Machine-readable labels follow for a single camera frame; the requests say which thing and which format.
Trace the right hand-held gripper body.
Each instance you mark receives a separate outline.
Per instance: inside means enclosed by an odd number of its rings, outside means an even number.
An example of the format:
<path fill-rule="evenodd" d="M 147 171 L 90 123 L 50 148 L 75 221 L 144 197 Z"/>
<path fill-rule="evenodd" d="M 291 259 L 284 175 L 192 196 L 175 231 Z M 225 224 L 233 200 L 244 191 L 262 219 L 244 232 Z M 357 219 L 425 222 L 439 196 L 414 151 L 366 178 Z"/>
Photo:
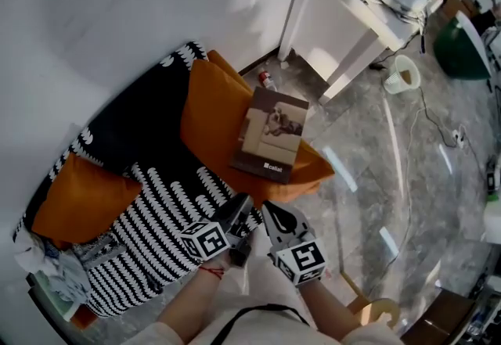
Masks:
<path fill-rule="evenodd" d="M 295 232 L 280 233 L 267 226 L 272 244 L 268 256 L 294 286 L 320 279 L 326 269 L 325 246 L 309 225 L 299 225 Z"/>

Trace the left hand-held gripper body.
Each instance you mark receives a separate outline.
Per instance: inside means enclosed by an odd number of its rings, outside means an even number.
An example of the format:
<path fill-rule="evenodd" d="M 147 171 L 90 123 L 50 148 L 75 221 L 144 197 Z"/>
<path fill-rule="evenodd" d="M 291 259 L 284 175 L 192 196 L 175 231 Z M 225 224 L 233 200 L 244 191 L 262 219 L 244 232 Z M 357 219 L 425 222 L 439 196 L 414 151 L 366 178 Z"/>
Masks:
<path fill-rule="evenodd" d="M 244 233 L 248 213 L 223 217 L 215 213 L 210 219 L 197 221 L 180 233 L 189 255 L 201 261 L 220 255 L 228 250 L 230 264 L 243 268 L 251 252 L 251 245 Z"/>

